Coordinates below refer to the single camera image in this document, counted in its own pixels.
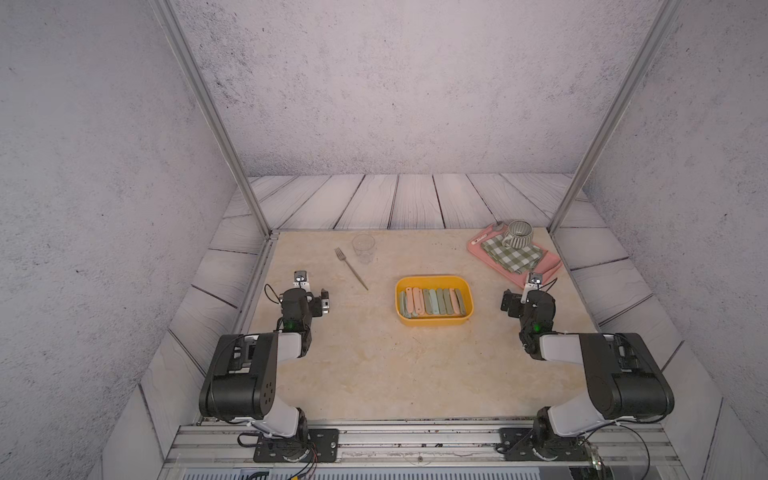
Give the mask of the yellow plastic storage box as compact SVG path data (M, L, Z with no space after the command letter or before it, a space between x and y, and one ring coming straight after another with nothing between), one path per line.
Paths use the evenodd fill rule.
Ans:
M461 325L474 313L469 284L454 275L408 276L395 286L400 321L412 327Z

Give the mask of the clear drinking glass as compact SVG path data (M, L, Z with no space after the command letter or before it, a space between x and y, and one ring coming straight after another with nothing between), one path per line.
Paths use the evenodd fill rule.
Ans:
M370 264L375 259L376 241L370 234L358 234L352 240L353 250L361 264Z

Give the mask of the aluminium front rail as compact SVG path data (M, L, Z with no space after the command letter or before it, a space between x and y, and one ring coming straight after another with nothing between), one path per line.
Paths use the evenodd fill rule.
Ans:
M528 418L319 421L288 462L244 427L183 427L162 479L685 479L657 424L607 426L544 460Z

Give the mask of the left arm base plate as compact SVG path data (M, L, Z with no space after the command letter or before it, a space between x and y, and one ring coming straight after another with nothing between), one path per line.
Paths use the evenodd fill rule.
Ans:
M340 431L310 428L306 437L267 438L260 436L254 446L255 463L297 463L310 460L334 463L337 460Z

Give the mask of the silver metal fork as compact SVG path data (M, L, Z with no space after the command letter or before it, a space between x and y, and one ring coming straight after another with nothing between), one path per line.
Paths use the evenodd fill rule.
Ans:
M358 272L357 272L357 271L355 270L355 268L352 266L352 264L351 264L351 263L350 263L350 261L348 260L347 256L346 256L346 255L345 255L345 253L343 252L343 250L342 250L341 248L339 248L339 247L336 247L336 248L334 249L334 252L335 252L335 254L336 254L336 256L337 256L338 260L339 260L339 261L341 261L342 263L344 263L344 264L347 266L347 268L348 268L348 269L351 271L351 273L354 275L354 277L356 278L356 280L357 280L357 281L358 281L358 282L359 282L359 283L362 285L362 287L363 287L363 288L364 288L366 291L368 291L368 290L369 290L369 287L366 285L366 283L364 282L364 280L362 279L362 277L361 277L361 276L358 274Z

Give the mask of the aluminium frame post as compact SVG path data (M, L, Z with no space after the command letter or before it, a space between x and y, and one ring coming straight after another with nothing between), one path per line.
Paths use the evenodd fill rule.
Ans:
M194 54L185 37L182 26L174 11L172 2L168 0L153 0L150 4L156 13L174 56L181 67L206 123L237 184L238 190L243 195L250 214L254 217L261 234L265 237L269 237L271 235L271 228L265 219L255 194L253 193L251 184L245 174L244 167L205 83Z
M645 39L631 62L599 128L577 166L563 199L547 226L550 235L554 235L563 226L579 192L585 186L612 134L629 107L635 91L663 45L681 4L682 1L680 0L665 0L661 3Z

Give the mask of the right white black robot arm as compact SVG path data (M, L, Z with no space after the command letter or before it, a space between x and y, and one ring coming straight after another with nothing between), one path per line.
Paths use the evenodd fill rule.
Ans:
M501 310L520 322L519 339L532 359L583 369L583 393L537 413L531 444L538 453L554 456L611 423L659 421L674 410L673 390L639 334L557 332L556 302L543 290L507 290Z

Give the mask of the right aluminium frame post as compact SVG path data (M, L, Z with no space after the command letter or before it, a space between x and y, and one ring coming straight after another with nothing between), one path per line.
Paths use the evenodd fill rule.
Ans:
M682 1L680 0L665 0L661 3L645 39L631 62L599 128L577 166L563 199L547 226L550 235L554 235L563 226L579 192L585 186L612 134L629 107L635 91L663 45L681 4Z

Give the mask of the green checkered cloth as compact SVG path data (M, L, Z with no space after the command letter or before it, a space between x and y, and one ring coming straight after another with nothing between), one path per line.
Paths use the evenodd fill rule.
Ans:
M480 246L496 264L516 274L535 269L546 254L545 250L533 244L520 250L505 248L501 236L489 238Z

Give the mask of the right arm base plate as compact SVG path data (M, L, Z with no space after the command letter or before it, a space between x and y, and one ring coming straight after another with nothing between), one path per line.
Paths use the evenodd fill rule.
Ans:
M591 454L579 437L538 435L532 428L501 428L495 451L505 461L579 462Z

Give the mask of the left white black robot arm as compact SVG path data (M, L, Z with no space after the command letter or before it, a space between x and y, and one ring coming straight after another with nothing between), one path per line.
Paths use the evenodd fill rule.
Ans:
M325 289L318 296L303 288L278 299L281 316L266 333L229 334L219 338L199 394L206 418L246 423L267 438L305 442L306 415L277 394L282 362L303 358L312 343L312 323L330 310Z

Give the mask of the pink cutting board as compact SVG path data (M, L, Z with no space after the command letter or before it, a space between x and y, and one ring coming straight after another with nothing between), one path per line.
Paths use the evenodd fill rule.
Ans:
M562 266L555 253L534 242L535 229L525 221L496 222L476 234L467 244L468 251L523 288L530 274L552 281Z

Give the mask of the left aluminium frame post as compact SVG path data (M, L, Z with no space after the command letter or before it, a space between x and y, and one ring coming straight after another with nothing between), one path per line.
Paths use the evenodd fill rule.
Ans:
M206 123L237 184L238 190L243 195L250 214L254 217L261 234L265 237L269 237L271 235L271 228L265 219L255 194L253 193L251 184L245 174L244 167L205 83L194 54L185 37L182 26L174 11L172 2L168 0L153 0L150 4L156 13L174 56L181 67Z

